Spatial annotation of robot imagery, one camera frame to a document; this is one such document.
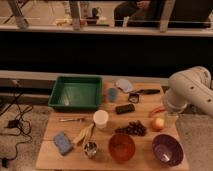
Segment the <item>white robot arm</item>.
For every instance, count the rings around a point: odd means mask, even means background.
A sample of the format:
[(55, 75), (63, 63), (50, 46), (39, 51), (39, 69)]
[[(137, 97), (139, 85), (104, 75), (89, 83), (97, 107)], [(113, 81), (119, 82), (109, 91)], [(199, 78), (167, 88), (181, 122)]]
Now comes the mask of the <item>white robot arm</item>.
[(169, 77), (168, 85), (162, 103), (169, 113), (182, 113), (188, 104), (193, 104), (213, 117), (213, 90), (208, 69), (196, 66), (176, 72)]

